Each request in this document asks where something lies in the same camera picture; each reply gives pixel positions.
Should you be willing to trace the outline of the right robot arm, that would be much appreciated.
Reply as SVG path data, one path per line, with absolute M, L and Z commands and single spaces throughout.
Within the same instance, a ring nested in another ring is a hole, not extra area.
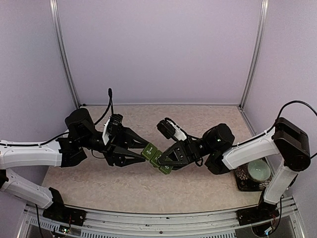
M 233 143 L 235 137 L 225 123 L 210 128 L 202 138 L 188 135 L 169 118 L 161 120 L 157 129 L 175 142 L 163 152 L 158 163 L 173 166 L 175 170 L 207 156 L 205 166 L 211 173 L 221 175 L 257 159 L 280 155 L 280 166 L 262 194 L 263 201 L 253 209 L 258 220 L 272 213 L 272 205 L 280 200 L 299 172 L 311 164 L 308 135 L 285 118 L 277 118 L 262 134 L 237 144 Z

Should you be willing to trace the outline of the green weekly pill organizer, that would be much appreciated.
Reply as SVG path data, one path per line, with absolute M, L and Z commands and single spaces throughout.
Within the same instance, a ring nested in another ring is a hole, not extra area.
M 159 158 L 162 156 L 162 152 L 153 144 L 149 143 L 141 152 L 141 155 L 150 162 L 150 164 L 157 168 L 161 173 L 167 175 L 170 174 L 173 166 L 171 165 L 160 165 Z

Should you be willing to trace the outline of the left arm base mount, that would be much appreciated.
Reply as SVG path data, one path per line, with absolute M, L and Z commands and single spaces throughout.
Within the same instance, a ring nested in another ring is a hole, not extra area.
M 83 226 L 87 212 L 67 206 L 50 206 L 43 211 L 43 217 L 66 223 L 69 225 Z

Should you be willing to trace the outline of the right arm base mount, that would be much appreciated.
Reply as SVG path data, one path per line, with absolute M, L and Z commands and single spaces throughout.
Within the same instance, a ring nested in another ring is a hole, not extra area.
M 266 221 L 280 215 L 277 205 L 267 203 L 239 209 L 236 214 L 240 226 Z

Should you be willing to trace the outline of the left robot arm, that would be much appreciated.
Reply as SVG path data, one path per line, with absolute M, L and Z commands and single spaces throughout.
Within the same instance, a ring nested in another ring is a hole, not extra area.
M 109 166 L 125 167 L 142 163 L 145 158 L 133 152 L 144 149 L 148 141 L 122 125 L 123 116 L 113 114 L 103 131 L 96 129 L 89 111 L 79 108 L 66 119 L 67 132 L 47 141 L 16 144 L 0 142 L 0 190 L 49 210 L 58 220 L 69 216 L 58 190 L 42 187 L 15 173 L 12 168 L 51 166 L 68 168 L 87 158 L 85 150 L 103 154 Z

